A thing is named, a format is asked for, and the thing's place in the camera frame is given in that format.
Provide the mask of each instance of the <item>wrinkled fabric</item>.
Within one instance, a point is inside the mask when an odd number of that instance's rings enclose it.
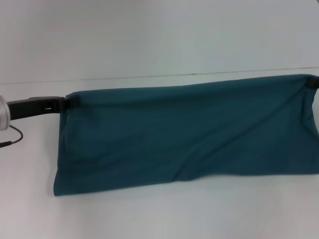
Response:
[[[316,174],[311,75],[72,93],[54,194],[205,175]]]

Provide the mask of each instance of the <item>teal fabric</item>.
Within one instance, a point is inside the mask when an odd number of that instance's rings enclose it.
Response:
[[[80,106],[61,115],[54,194],[319,173],[314,77],[72,93]]]

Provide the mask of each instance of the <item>black cable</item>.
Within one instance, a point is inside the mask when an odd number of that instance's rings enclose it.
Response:
[[[20,142],[20,141],[23,139],[23,133],[21,132],[20,129],[18,129],[18,128],[12,126],[12,125],[9,125],[9,127],[10,127],[10,128],[13,128],[13,129],[16,130],[17,132],[19,132],[20,138],[19,138],[18,140],[16,140],[16,141],[13,141],[13,142],[12,142],[12,141],[2,142],[2,143],[0,143],[0,148],[3,148],[3,147],[6,147],[6,146],[9,146],[9,145],[12,145],[12,144],[14,144],[14,143],[18,143],[18,142]]]
[[[15,129],[16,131],[18,131],[18,132],[20,133],[20,138],[19,138],[18,140],[16,140],[16,141],[13,141],[11,144],[20,142],[20,141],[23,139],[23,133],[22,133],[22,131],[21,131],[20,129],[18,129],[18,128],[12,126],[12,125],[9,125],[9,127]]]

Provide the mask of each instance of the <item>black clamp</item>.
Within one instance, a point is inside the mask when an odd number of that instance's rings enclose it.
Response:
[[[319,89],[319,77],[318,76],[309,77],[309,79],[306,81],[306,87]]]
[[[8,102],[11,120],[44,114],[60,114],[80,105],[79,98],[33,97],[22,101]]]

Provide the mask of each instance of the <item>white background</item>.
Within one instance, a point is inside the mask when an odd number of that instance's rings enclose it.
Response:
[[[316,0],[0,0],[0,95],[319,75],[318,22]],[[271,70],[283,68],[296,69]],[[318,125],[318,96],[313,108]],[[0,149],[1,239],[319,237],[318,176],[215,176],[55,198],[58,115],[12,124],[25,139]],[[0,141],[16,137],[0,132]]]

